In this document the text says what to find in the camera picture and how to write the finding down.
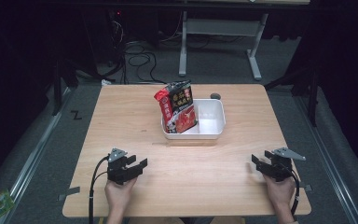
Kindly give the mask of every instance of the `hand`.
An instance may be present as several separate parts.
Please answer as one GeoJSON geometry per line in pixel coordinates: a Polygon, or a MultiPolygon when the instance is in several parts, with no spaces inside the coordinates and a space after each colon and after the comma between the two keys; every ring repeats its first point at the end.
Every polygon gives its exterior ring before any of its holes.
{"type": "Polygon", "coordinates": [[[295,221],[290,209],[290,200],[295,192],[295,182],[289,177],[281,182],[276,182],[273,178],[263,175],[267,183],[269,200],[274,206],[278,217],[278,223],[288,223],[295,221]]]}
{"type": "Polygon", "coordinates": [[[118,224],[123,219],[124,212],[130,202],[132,187],[137,177],[118,185],[111,180],[107,180],[104,188],[107,202],[109,204],[109,215],[107,223],[118,224]]]}

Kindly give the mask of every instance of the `red snack bag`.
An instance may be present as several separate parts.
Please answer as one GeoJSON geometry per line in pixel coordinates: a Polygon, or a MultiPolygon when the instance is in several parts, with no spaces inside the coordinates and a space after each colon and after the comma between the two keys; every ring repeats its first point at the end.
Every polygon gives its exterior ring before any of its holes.
{"type": "Polygon", "coordinates": [[[190,81],[168,84],[155,94],[166,133],[182,133],[197,124],[190,81]]]}

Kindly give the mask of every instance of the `wooden table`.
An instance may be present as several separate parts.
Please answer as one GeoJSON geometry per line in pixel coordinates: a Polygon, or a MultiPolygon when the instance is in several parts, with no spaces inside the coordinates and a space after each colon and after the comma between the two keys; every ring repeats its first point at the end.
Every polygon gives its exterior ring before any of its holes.
{"type": "MultiPolygon", "coordinates": [[[[87,217],[92,173],[113,147],[148,158],[132,192],[127,217],[260,216],[274,211],[251,155],[286,147],[269,98],[261,85],[192,85],[195,99],[221,95],[226,127],[216,140],[168,140],[154,94],[162,85],[104,86],[80,153],[63,214],[87,217]]],[[[103,163],[98,173],[106,171],[103,163]]],[[[94,216],[106,217],[106,175],[94,186],[94,216]]],[[[310,212],[301,189],[297,215],[310,212]]]]}

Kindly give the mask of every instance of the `white tray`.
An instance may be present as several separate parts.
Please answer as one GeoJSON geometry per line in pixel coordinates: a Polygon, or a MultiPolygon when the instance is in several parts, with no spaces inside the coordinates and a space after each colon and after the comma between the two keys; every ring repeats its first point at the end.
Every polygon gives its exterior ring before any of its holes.
{"type": "Polygon", "coordinates": [[[194,99],[197,125],[183,133],[166,133],[164,119],[161,128],[168,139],[217,139],[226,125],[222,102],[215,99],[194,99]]]}

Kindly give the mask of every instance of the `gray carpet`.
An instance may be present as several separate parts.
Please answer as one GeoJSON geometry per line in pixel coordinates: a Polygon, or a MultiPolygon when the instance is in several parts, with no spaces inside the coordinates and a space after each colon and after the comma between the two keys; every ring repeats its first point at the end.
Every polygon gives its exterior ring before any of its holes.
{"type": "MultiPolygon", "coordinates": [[[[298,44],[298,40],[262,40],[256,58],[263,79],[255,81],[244,53],[248,49],[246,45],[251,46],[252,40],[244,38],[229,42],[230,38],[221,36],[216,39],[219,41],[213,41],[203,49],[197,48],[203,45],[202,42],[189,40],[189,46],[194,48],[188,49],[186,79],[191,79],[193,83],[267,84],[284,74],[298,44]]],[[[154,52],[157,58],[154,78],[165,82],[184,79],[177,76],[179,46],[173,43],[170,45],[161,45],[159,49],[153,49],[143,43],[145,50],[154,52]]],[[[137,48],[133,47],[130,51],[138,52],[137,48]]],[[[137,70],[136,67],[128,65],[127,78],[130,83],[142,81],[137,74],[142,79],[150,79],[149,71],[152,66],[153,64],[149,63],[137,70]]],[[[100,65],[101,72],[108,69],[103,64],[100,65]]],[[[120,75],[112,77],[120,80],[120,75]]],[[[80,78],[79,81],[79,86],[71,91],[70,99],[61,111],[62,116],[46,143],[41,162],[7,223],[88,222],[86,218],[64,217],[63,201],[57,201],[58,195],[65,193],[69,188],[101,88],[99,81],[84,78],[80,78]],[[77,116],[81,119],[74,119],[75,113],[72,111],[78,111],[77,116]]],[[[317,131],[322,137],[357,209],[358,160],[331,114],[322,91],[319,91],[317,105],[318,127],[312,130],[301,110],[302,99],[292,97],[289,88],[290,86],[277,87],[269,91],[268,96],[288,146],[307,158],[307,161],[297,161],[296,167],[302,181],[312,185],[313,191],[307,193],[312,212],[307,216],[299,216],[298,220],[300,223],[351,223],[337,196],[331,177],[326,172],[312,131],[317,131]]],[[[48,127],[52,111],[53,103],[50,101],[7,157],[0,170],[0,190],[12,188],[22,166],[48,127]]],[[[247,217],[246,223],[276,223],[276,218],[247,217]]]]}

